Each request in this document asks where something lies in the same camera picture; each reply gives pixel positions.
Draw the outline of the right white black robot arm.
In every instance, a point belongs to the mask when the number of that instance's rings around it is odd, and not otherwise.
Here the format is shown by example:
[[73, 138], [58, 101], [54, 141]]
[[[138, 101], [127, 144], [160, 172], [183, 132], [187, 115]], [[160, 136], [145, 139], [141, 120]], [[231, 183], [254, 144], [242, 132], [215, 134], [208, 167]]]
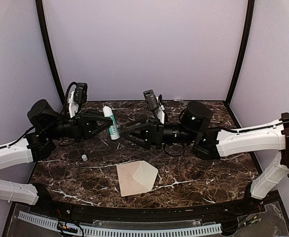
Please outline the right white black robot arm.
[[147, 150], [152, 146], [191, 145], [191, 152], [203, 160], [233, 154], [276, 150], [267, 168], [247, 186], [245, 198], [238, 204], [242, 214], [257, 207], [257, 200], [289, 176], [289, 113], [270, 123], [239, 129], [210, 127], [212, 112], [200, 102], [191, 101], [182, 110], [179, 123], [161, 122], [159, 117], [133, 121], [122, 128], [122, 137]]

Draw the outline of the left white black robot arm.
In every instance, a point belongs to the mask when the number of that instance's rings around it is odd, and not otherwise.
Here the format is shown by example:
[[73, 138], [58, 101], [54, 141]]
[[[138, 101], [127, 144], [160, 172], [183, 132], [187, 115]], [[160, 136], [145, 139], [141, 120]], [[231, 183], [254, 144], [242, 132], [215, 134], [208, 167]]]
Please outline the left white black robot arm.
[[[48, 158], [56, 148], [55, 139], [89, 140], [113, 124], [111, 118], [97, 111], [82, 111], [68, 118], [56, 112], [45, 99], [37, 101], [27, 116], [32, 127], [16, 141], [0, 146], [0, 170]], [[45, 185], [38, 183], [0, 179], [0, 200], [36, 205], [45, 215], [56, 211]]]

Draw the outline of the beige paper envelope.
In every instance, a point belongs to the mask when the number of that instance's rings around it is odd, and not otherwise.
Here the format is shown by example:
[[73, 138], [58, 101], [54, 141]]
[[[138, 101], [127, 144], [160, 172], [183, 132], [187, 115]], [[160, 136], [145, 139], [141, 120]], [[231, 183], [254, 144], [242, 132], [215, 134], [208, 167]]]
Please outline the beige paper envelope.
[[158, 169], [146, 161], [134, 161], [116, 166], [121, 197], [143, 194], [153, 189]]

